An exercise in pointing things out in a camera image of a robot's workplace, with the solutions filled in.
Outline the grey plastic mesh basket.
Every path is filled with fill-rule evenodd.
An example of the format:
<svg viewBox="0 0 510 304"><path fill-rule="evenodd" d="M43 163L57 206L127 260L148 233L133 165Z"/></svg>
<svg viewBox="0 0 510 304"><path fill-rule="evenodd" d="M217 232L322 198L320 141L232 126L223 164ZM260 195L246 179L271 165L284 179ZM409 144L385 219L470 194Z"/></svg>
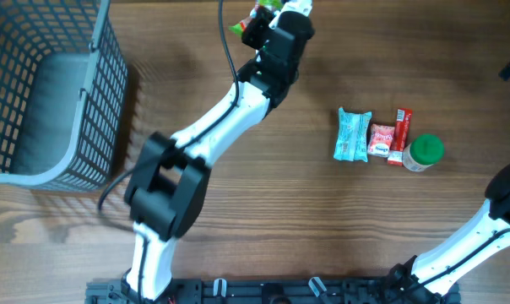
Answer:
<svg viewBox="0 0 510 304"><path fill-rule="evenodd" d="M109 8L0 1L0 184L65 192L106 184L128 86Z"/></svg>

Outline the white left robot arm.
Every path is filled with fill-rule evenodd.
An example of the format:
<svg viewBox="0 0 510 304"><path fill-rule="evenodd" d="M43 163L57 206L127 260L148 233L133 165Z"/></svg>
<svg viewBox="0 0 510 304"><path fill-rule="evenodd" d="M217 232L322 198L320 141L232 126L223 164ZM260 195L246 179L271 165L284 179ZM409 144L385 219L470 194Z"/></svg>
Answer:
<svg viewBox="0 0 510 304"><path fill-rule="evenodd" d="M276 12L258 6L241 37L256 55L233 72L226 95L170 138L153 133L145 141L124 194L136 234L133 264L122 280L130 301L154 303L168 290L176 243L202 210L215 162L297 81L315 33L311 11L310 1L286 1Z"/></svg>

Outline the teal snack wrapper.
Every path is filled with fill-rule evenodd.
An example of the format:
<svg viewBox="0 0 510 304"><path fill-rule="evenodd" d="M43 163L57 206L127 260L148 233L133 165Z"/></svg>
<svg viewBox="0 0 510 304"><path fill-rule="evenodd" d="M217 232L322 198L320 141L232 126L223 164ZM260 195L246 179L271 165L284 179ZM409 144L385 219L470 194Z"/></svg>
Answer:
<svg viewBox="0 0 510 304"><path fill-rule="evenodd" d="M364 161L367 157L367 129L372 118L372 113L362 114L338 110L339 131L334 149L336 160Z"/></svg>

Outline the green gummy candy bag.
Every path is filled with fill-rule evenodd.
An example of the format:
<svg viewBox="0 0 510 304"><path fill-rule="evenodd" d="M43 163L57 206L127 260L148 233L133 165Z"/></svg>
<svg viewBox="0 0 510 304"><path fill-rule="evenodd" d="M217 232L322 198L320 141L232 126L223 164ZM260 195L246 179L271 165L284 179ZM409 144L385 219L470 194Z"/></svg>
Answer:
<svg viewBox="0 0 510 304"><path fill-rule="evenodd" d="M230 26L229 30L235 35L241 36L248 25L256 18L257 12L260 8L266 8L270 13L276 14L283 8L283 6L284 4L281 0L257 0L250 14L239 23Z"/></svg>

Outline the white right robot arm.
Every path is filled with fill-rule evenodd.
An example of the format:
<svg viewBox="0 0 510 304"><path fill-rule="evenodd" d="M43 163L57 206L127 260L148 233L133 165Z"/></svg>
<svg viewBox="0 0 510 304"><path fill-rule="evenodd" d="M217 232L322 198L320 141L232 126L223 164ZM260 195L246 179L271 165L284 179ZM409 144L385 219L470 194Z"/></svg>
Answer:
<svg viewBox="0 0 510 304"><path fill-rule="evenodd" d="M510 247L510 164L485 191L479 211L445 242L398 264L379 292L382 303L458 303L457 281Z"/></svg>

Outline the green lid jar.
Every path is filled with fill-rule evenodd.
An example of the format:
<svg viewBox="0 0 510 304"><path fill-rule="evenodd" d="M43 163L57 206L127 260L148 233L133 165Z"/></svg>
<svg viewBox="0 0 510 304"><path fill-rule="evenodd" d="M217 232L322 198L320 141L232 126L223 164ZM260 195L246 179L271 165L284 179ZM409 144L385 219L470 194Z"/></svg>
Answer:
<svg viewBox="0 0 510 304"><path fill-rule="evenodd" d="M425 133L404 149L403 166L409 171L421 172L439 162L444 153L445 147L441 139Z"/></svg>

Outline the small red white packet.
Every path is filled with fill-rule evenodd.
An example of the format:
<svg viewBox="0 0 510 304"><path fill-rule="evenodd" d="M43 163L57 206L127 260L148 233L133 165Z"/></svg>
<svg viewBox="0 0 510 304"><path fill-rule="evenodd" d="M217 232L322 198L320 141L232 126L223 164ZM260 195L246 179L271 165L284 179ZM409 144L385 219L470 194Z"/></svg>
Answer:
<svg viewBox="0 0 510 304"><path fill-rule="evenodd" d="M371 137L367 145L367 153L387 158L393 143L395 127L372 124L370 132Z"/></svg>

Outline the red snack stick packet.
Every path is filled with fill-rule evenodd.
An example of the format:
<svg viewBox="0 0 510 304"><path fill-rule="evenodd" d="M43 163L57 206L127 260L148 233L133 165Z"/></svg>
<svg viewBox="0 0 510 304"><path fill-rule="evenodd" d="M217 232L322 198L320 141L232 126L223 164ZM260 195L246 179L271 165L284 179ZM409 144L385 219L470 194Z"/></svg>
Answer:
<svg viewBox="0 0 510 304"><path fill-rule="evenodd" d="M393 142L390 148L387 163L393 166L403 165L403 151L410 129L410 120L413 111L411 109L399 108L394 129Z"/></svg>

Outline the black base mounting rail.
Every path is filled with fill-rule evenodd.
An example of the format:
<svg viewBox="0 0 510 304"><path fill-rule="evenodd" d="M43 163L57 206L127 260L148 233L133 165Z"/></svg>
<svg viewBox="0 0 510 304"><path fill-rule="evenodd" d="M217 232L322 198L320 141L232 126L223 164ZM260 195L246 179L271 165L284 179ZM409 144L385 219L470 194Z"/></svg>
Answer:
<svg viewBox="0 0 510 304"><path fill-rule="evenodd" d="M157 300L142 303L413 303L402 298L391 301L396 293L385 291L381 297L383 277L345 278L344 280L181 280L172 282ZM138 294L123 280L96 281L87 284L84 303L139 303ZM459 285L436 303L462 303Z"/></svg>

